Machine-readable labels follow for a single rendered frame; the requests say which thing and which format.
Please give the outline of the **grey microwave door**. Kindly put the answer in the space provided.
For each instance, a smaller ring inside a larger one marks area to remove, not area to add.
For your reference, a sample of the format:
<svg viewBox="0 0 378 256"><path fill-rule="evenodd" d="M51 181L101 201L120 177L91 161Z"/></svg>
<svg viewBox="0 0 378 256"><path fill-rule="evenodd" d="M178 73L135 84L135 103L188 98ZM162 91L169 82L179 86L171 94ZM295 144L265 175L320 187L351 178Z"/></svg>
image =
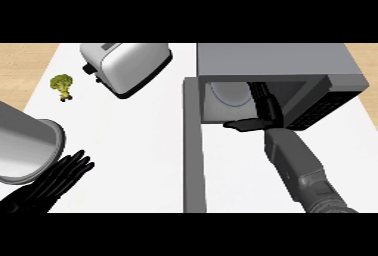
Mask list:
<svg viewBox="0 0 378 256"><path fill-rule="evenodd" d="M184 212L207 212L200 88L194 77L184 81Z"/></svg>

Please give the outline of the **grey microwave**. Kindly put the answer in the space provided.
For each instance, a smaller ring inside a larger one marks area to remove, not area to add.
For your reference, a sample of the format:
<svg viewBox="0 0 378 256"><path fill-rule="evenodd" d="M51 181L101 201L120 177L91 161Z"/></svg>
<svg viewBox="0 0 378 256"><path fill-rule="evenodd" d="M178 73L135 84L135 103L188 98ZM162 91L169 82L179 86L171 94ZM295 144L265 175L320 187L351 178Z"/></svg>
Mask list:
<svg viewBox="0 0 378 256"><path fill-rule="evenodd" d="M342 43L202 43L197 45L202 121L222 124L258 116L253 98L228 106L213 82L265 82L284 114L284 127L303 131L370 87Z"/></svg>

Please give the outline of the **green broccoli floret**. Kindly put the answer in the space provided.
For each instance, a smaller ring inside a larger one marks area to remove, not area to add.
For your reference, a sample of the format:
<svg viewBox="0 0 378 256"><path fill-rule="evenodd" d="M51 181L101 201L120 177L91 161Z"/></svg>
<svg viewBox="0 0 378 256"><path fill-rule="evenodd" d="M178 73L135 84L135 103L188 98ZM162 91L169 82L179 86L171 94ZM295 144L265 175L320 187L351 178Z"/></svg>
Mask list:
<svg viewBox="0 0 378 256"><path fill-rule="evenodd" d="M70 94L72 85L73 85L73 77L67 74L57 75L51 79L51 88L61 92L63 102L73 99L73 96Z"/></svg>

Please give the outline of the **white microwave turntable plate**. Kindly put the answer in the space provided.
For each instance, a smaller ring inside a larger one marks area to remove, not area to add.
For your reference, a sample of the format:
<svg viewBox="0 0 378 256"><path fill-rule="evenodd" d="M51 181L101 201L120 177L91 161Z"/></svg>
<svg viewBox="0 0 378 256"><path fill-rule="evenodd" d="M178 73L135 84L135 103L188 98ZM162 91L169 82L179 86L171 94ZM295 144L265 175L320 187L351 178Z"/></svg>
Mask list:
<svg viewBox="0 0 378 256"><path fill-rule="evenodd" d="M213 82L210 87L218 99L228 106L240 107L250 102L252 91L246 82Z"/></svg>

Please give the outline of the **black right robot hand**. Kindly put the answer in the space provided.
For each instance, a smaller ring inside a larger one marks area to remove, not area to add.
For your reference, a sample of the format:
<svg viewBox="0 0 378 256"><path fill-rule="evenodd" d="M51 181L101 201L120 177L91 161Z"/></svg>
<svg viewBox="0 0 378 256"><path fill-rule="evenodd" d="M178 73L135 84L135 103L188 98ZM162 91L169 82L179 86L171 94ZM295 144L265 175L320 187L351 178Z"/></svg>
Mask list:
<svg viewBox="0 0 378 256"><path fill-rule="evenodd" d="M258 117L237 121L228 121L225 128L250 132L284 127L284 114L275 95L271 93L265 82L250 82L252 97L256 103Z"/></svg>

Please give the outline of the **silver toaster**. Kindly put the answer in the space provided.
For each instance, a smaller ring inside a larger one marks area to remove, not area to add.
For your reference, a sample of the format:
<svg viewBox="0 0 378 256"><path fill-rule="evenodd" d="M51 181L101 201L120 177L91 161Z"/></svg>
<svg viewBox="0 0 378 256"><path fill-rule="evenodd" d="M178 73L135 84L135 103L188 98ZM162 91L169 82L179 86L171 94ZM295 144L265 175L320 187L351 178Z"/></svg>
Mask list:
<svg viewBox="0 0 378 256"><path fill-rule="evenodd" d="M173 60L168 43L82 43L83 70L120 99L131 98Z"/></svg>

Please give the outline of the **grey cylindrical pot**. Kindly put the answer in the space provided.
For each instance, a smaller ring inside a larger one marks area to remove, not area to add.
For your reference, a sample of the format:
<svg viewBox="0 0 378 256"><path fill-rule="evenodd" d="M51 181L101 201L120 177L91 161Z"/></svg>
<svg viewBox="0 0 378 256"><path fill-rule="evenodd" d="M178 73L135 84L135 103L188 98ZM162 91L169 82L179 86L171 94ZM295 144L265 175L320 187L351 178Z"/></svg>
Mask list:
<svg viewBox="0 0 378 256"><path fill-rule="evenodd" d="M0 101L0 182L21 185L36 180L58 162L66 131L49 119L36 119Z"/></svg>

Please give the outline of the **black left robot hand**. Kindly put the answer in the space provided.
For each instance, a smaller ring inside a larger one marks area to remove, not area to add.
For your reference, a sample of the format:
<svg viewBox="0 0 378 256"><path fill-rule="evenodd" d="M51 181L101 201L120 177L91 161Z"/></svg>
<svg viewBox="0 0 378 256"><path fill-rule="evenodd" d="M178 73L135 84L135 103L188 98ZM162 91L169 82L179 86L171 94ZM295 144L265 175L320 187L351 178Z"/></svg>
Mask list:
<svg viewBox="0 0 378 256"><path fill-rule="evenodd" d="M45 214L51 211L63 195L77 184L95 163L80 150L67 155L39 176L36 181L18 188L0 200L0 214Z"/></svg>

